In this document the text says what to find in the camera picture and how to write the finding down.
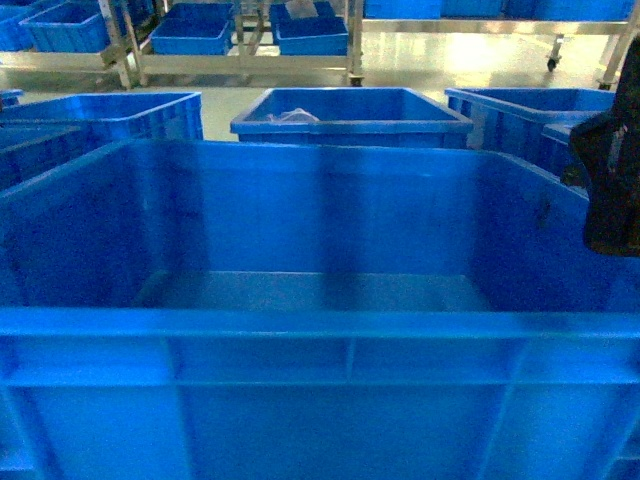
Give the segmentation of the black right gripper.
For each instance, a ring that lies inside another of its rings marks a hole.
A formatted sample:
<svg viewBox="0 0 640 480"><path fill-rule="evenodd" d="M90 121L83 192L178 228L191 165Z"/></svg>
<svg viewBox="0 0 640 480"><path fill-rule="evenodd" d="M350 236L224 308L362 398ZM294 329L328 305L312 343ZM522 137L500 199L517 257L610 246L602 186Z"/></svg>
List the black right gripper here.
<svg viewBox="0 0 640 480"><path fill-rule="evenodd" d="M612 107L570 131L575 161L562 182L587 189L584 244L611 256L639 254L639 41L627 51Z"/></svg>

